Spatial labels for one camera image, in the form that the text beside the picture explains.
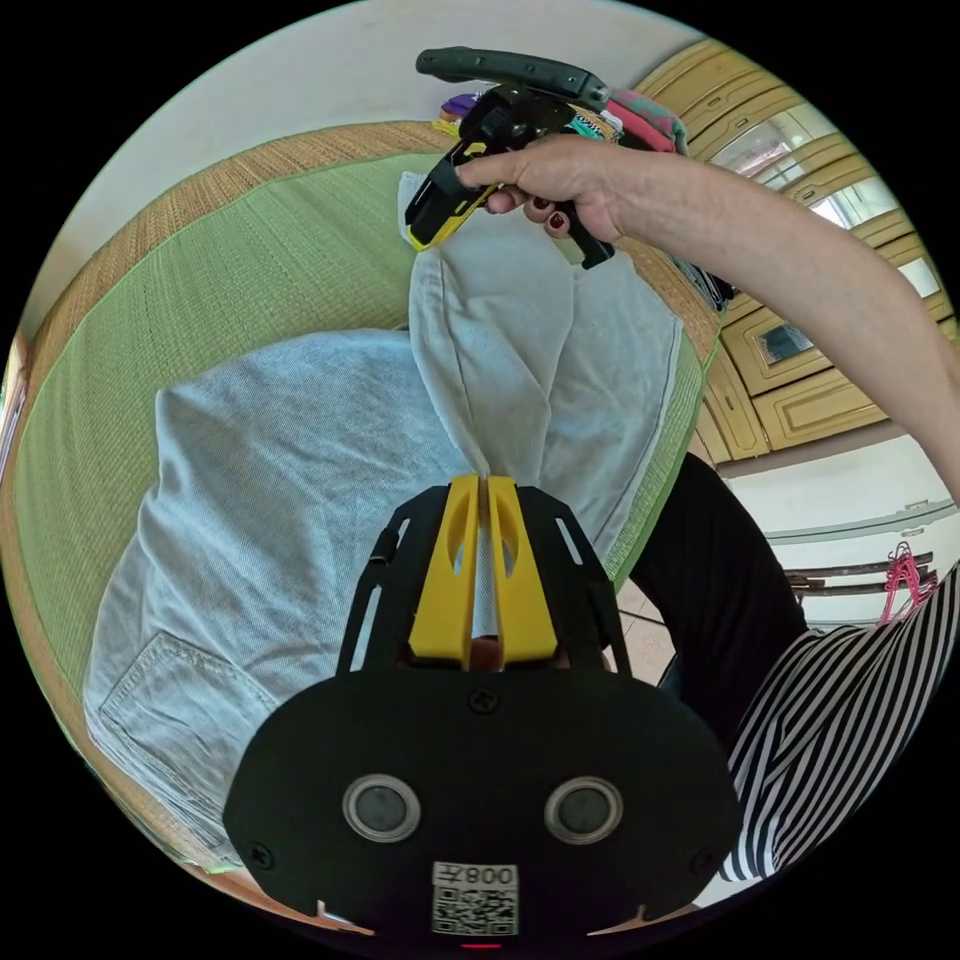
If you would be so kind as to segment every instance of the woven mat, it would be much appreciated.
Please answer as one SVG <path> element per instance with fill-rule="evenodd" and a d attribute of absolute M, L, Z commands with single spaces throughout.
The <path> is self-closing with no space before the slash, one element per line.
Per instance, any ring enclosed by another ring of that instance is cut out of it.
<path fill-rule="evenodd" d="M 397 182 L 403 170 L 425 173 L 449 145 L 427 123 L 365 124 L 218 163 L 105 244 L 34 344 L 0 485 L 11 606 L 65 736 L 131 819 L 180 862 L 211 866 L 179 823 L 92 747 L 79 702 L 100 596 L 156 476 L 153 398 L 280 339 L 404 323 L 413 251 L 396 236 Z M 627 567 L 689 443 L 719 325 L 667 257 L 624 246 L 688 333 L 670 429 L 636 506 L 639 520 L 618 545 Z"/>

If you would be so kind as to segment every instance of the wooden cabinet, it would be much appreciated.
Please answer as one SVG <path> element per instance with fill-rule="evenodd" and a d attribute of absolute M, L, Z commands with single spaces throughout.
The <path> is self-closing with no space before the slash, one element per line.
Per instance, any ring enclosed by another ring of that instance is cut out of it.
<path fill-rule="evenodd" d="M 808 176 L 836 160 L 855 155 L 853 144 L 842 133 L 830 133 L 768 161 L 752 174 L 750 179 L 779 193 L 801 177 Z"/>
<path fill-rule="evenodd" d="M 691 156 L 810 207 L 877 250 L 957 343 L 953 307 L 896 198 L 796 91 L 715 40 L 681 51 L 635 89 L 680 117 Z M 720 341 L 697 426 L 718 463 L 885 419 L 799 330 L 746 294 L 728 305 Z"/>
<path fill-rule="evenodd" d="M 889 226 L 878 229 L 873 239 L 896 232 Z M 877 252 L 913 283 L 924 297 L 932 320 L 941 321 L 952 316 L 953 308 L 917 234 L 909 233 L 882 244 L 877 247 Z M 831 362 L 799 330 L 784 323 L 767 307 L 758 306 L 753 312 L 727 323 L 721 332 L 721 341 L 751 397 L 832 367 Z"/>
<path fill-rule="evenodd" d="M 30 375 L 30 345 L 23 331 L 18 329 L 7 356 L 0 386 L 0 478 L 6 467 L 7 454 L 13 440 L 17 419 L 27 389 Z"/>
<path fill-rule="evenodd" d="M 721 339 L 751 397 L 832 366 L 799 330 L 767 307 L 724 327 Z"/>
<path fill-rule="evenodd" d="M 698 160 L 711 160 L 737 137 L 802 103 L 803 98 L 798 93 L 782 84 L 761 93 L 718 117 L 696 137 L 690 137 L 690 156 Z"/>
<path fill-rule="evenodd" d="M 634 89 L 672 110 L 686 123 L 685 115 L 691 108 L 712 99 L 717 90 L 764 72 L 716 40 L 701 40 L 671 57 Z"/>
<path fill-rule="evenodd" d="M 955 317 L 942 321 L 940 329 L 958 346 Z M 835 368 L 754 397 L 752 405 L 771 450 L 822 440 L 887 418 Z"/>
<path fill-rule="evenodd" d="M 939 322 L 953 315 L 953 307 L 947 299 L 933 260 L 917 234 L 910 233 L 891 243 L 885 243 L 877 248 L 877 252 L 913 284 L 917 293 L 923 297 L 927 312 L 933 320 Z"/>
<path fill-rule="evenodd" d="M 700 437 L 700 441 L 714 463 L 726 463 L 733 459 L 730 456 L 730 448 L 717 426 L 717 421 L 714 420 L 713 414 L 706 403 L 700 405 L 700 416 L 697 418 L 697 436 Z"/>
<path fill-rule="evenodd" d="M 730 459 L 745 460 L 770 451 L 743 381 L 722 345 L 718 345 L 716 357 L 707 373 L 704 403 Z M 710 451 L 706 437 L 701 439 Z"/>

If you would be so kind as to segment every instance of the tile floor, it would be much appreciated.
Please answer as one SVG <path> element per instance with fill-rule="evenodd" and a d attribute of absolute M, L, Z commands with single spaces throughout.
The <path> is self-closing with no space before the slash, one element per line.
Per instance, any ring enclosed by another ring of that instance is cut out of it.
<path fill-rule="evenodd" d="M 696 433 L 690 444 L 690 452 L 711 466 L 714 465 Z M 631 672 L 647 683 L 656 683 L 673 657 L 673 644 L 667 628 L 663 625 L 663 618 L 630 580 L 626 582 L 617 599 Z"/>

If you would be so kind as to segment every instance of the green mat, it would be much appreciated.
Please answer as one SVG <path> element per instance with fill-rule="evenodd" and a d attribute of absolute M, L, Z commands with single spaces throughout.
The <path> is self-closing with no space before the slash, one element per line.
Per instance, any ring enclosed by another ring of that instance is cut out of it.
<path fill-rule="evenodd" d="M 254 188 L 148 253 L 67 342 L 24 425 L 14 490 L 33 604 L 78 698 L 100 598 L 157 476 L 157 391 L 278 340 L 406 323 L 414 252 L 398 234 L 397 188 L 438 156 Z M 666 427 L 608 564 L 618 588 L 673 484 L 703 385 L 685 336 Z"/>

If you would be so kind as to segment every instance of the black and white striped shirt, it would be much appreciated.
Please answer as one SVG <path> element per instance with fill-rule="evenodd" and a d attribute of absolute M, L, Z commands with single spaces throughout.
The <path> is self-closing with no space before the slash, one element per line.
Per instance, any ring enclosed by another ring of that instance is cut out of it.
<path fill-rule="evenodd" d="M 724 880 L 769 877 L 851 816 L 913 735 L 960 633 L 960 563 L 910 616 L 805 633 L 740 727 L 730 769 L 743 807 Z"/>

